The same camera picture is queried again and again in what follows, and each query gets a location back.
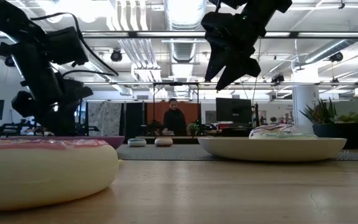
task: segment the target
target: ceiling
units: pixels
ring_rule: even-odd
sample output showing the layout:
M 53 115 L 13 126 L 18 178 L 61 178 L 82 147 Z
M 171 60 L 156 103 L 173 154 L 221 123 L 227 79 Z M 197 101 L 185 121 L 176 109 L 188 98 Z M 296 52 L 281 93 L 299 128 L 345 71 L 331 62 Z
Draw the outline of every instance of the ceiling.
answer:
M 64 11 L 67 7 L 59 8 L 59 4 L 55 4 L 54 8 L 47 7 L 49 4 L 53 5 L 50 0 L 12 0 L 10 1 L 17 7 L 23 9 L 29 17 L 44 16 L 49 13 Z M 66 2 L 71 4 L 75 8 L 74 13 L 80 18 L 80 27 L 82 31 L 91 30 L 110 30 L 106 25 L 106 19 L 111 19 L 114 11 L 111 7 L 111 1 L 109 0 L 60 0 L 60 2 Z M 130 21 L 130 2 L 119 1 L 118 12 L 121 13 L 122 3 L 127 4 L 127 21 Z M 135 1 L 137 10 L 137 22 L 140 24 L 140 2 Z M 165 22 L 165 11 L 163 0 L 148 0 L 146 3 L 146 23 L 149 30 L 167 30 L 167 23 Z M 341 1 L 338 0 L 293 0 L 293 5 L 287 13 L 282 14 L 276 12 L 267 25 L 268 31 L 348 31 L 358 30 L 358 0 L 346 0 L 346 6 L 344 9 L 338 9 Z M 180 10 L 183 16 L 186 16 L 189 9 L 188 6 L 183 6 Z M 220 12 L 225 13 L 236 13 L 241 12 L 239 10 L 231 9 L 230 7 L 223 6 Z M 207 3 L 206 12 L 214 11 L 215 7 Z M 96 17 L 94 22 L 83 22 L 82 18 L 85 17 Z M 37 22 L 45 30 L 57 30 L 64 27 L 72 26 L 73 20 L 70 17 L 64 17 L 58 23 L 51 23 L 48 21 Z M 134 82 L 134 76 L 131 75 L 132 62 L 126 55 L 125 51 L 122 50 L 123 60 L 121 62 L 112 62 L 110 54 L 114 48 L 121 48 L 120 42 L 116 39 L 87 39 L 87 43 L 92 49 L 102 57 L 102 59 L 112 66 L 115 70 L 120 73 L 116 81 L 122 82 Z M 258 81 L 262 82 L 266 80 L 270 82 L 270 79 L 276 73 L 282 73 L 285 76 L 285 81 L 291 81 L 291 63 L 285 63 L 284 66 L 278 67 L 278 70 L 274 70 L 278 65 L 284 62 L 284 60 L 296 59 L 296 56 L 308 55 L 318 49 L 321 49 L 327 44 L 332 43 L 332 40 L 316 40 L 316 39 L 262 39 L 255 44 L 255 55 L 254 58 L 259 60 L 262 72 L 259 76 Z M 162 39 L 151 40 L 152 49 L 155 54 L 155 58 L 158 66 L 161 69 L 161 80 L 168 78 L 175 78 L 172 76 L 172 57 L 170 55 L 170 44 L 162 43 Z M 208 65 L 208 55 L 211 49 L 207 42 L 198 43 L 195 58 L 192 61 L 193 70 L 187 80 L 189 82 L 198 81 L 203 82 L 203 77 L 206 72 Z M 342 62 L 318 62 L 319 67 L 319 78 L 321 81 L 329 81 L 332 77 L 345 77 L 341 81 L 345 82 L 357 82 L 358 73 L 354 75 L 354 72 L 358 71 L 358 43 L 341 51 L 344 55 Z M 101 79 L 95 75 L 89 74 L 76 74 L 73 76 L 77 80 L 83 82 L 100 82 Z M 255 79 L 248 76 L 244 76 L 241 79 L 242 82 L 254 82 Z M 111 86 L 101 87 L 94 86 L 95 90 L 111 90 L 114 88 Z M 353 89 L 349 86 L 341 88 L 338 93 L 346 93 Z

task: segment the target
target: person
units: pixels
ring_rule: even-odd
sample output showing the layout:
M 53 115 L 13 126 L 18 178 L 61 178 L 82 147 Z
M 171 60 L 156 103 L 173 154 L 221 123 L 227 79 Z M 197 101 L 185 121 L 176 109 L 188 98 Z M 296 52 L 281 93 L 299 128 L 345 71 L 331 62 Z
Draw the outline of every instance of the person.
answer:
M 186 136 L 186 119 L 181 110 L 178 109 L 178 101 L 174 98 L 169 100 L 169 110 L 164 114 L 163 134 L 173 131 L 177 136 Z

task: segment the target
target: table surface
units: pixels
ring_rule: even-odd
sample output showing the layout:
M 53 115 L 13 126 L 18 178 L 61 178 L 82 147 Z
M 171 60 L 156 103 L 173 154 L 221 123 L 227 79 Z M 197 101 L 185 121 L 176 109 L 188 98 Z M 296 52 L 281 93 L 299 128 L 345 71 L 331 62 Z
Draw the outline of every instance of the table surface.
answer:
M 124 161 L 110 188 L 7 224 L 358 223 L 358 162 Z

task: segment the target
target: monitor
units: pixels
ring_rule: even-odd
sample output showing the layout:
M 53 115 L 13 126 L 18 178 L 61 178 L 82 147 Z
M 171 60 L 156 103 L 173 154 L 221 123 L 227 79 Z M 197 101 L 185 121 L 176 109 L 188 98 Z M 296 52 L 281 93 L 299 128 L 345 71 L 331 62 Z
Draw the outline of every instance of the monitor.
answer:
M 233 123 L 252 122 L 252 103 L 250 100 L 216 98 L 216 121 Z

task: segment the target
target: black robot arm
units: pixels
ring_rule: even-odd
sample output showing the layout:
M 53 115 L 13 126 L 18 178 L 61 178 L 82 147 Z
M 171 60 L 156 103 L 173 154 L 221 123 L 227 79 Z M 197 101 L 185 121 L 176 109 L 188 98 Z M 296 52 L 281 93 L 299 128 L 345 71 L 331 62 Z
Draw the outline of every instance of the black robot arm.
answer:
M 30 92 L 20 91 L 12 107 L 23 117 L 34 116 L 58 136 L 76 135 L 74 112 L 84 97 L 93 94 L 81 82 L 63 79 L 50 62 L 83 65 L 88 58 L 74 27 L 46 33 L 11 3 L 0 0 L 0 31 L 15 44 L 2 43 L 0 55 L 12 56 Z
M 226 66 L 216 86 L 222 90 L 244 75 L 257 77 L 260 73 L 258 61 L 251 58 L 254 44 L 266 34 L 265 27 L 278 10 L 286 12 L 291 0 L 209 0 L 216 5 L 216 12 L 207 13 L 201 25 L 205 38 L 211 45 L 205 80 L 211 81 Z M 240 14 L 218 13 L 220 3 L 237 9 L 246 6 Z

